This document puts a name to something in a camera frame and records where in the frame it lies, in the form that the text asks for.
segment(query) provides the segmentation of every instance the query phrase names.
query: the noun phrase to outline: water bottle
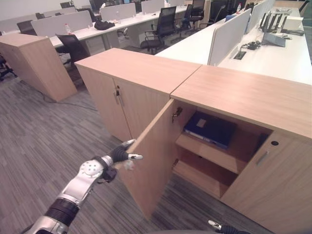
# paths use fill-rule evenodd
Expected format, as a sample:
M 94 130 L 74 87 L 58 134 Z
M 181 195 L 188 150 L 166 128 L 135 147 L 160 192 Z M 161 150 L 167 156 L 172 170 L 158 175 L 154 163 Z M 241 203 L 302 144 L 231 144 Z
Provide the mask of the water bottle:
M 67 34 L 71 34 L 72 33 L 72 31 L 70 30 L 70 27 L 69 27 L 68 24 L 65 24 L 65 30 L 66 30 Z
M 116 11 L 116 16 L 117 16 L 118 23 L 121 23 L 119 11 Z
M 239 14 L 239 11 L 240 11 L 241 7 L 242 7 L 242 4 L 240 3 L 240 4 L 238 5 L 238 7 L 237 7 L 236 14 Z

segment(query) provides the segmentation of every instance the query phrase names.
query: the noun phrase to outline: white wall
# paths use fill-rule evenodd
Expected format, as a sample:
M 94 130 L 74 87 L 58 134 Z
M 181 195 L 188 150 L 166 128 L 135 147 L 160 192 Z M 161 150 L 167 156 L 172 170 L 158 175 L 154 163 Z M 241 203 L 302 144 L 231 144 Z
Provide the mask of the white wall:
M 61 8 L 60 3 L 70 0 L 0 0 L 0 21 L 31 15 L 36 12 L 53 11 Z M 74 0 L 76 8 L 89 5 L 89 0 Z

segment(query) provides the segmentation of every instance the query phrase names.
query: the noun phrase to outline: cabinet handle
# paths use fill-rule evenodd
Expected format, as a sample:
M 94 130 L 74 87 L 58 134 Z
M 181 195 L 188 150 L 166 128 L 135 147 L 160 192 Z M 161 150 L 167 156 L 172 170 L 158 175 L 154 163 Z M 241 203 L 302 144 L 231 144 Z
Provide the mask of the cabinet handle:
M 118 90 L 115 90 L 114 92 L 113 92 L 113 95 L 114 95 L 114 97 L 115 97 L 115 100 L 116 100 L 116 102 L 117 102 L 117 105 L 119 105 L 119 102 L 118 102 L 118 95 L 117 95 L 117 92 L 118 92 Z
M 118 97 L 119 97 L 120 104 L 121 104 L 122 106 L 125 106 L 125 104 L 124 104 L 124 102 L 123 102 L 123 100 L 122 100 L 121 95 L 119 95 Z
M 263 154 L 263 156 L 261 156 L 261 158 L 259 158 L 259 160 L 256 162 L 256 165 L 259 166 L 259 165 L 263 162 L 263 160 L 264 160 L 267 156 L 269 156 L 269 153 L 270 153 L 270 151 L 267 150 L 267 151 Z
M 116 88 L 116 97 L 119 98 L 119 102 L 122 106 L 125 106 L 124 105 L 124 102 L 122 100 L 122 96 L 121 96 L 121 93 L 120 93 L 120 87 L 117 85 L 117 88 Z

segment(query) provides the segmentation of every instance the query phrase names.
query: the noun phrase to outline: white box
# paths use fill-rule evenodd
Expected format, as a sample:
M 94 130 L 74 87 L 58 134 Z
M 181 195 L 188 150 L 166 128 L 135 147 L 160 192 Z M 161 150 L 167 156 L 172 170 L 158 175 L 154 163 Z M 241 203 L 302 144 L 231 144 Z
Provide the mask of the white box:
M 298 30 L 302 20 L 303 20 L 302 17 L 288 16 L 283 29 Z

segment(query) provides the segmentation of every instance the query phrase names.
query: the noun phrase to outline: wooden cabinet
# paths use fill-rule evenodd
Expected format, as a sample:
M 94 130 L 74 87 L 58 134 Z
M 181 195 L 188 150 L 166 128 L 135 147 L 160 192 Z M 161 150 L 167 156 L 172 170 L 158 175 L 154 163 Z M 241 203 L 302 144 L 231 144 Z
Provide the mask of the wooden cabinet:
M 176 173 L 273 232 L 312 229 L 311 86 L 202 66 L 171 97 L 120 169 L 147 218 Z M 183 132 L 195 111 L 237 124 L 227 150 Z
M 25 34 L 0 37 L 0 53 L 25 82 L 55 101 L 77 92 L 50 40 Z
M 131 139 L 122 104 L 116 96 L 113 78 L 90 69 L 78 69 L 108 132 L 123 141 Z
M 274 132 L 221 201 L 278 234 L 312 230 L 311 156 L 311 142 Z
M 137 138 L 170 99 L 170 93 L 201 65 L 120 49 L 76 62 L 110 134 Z

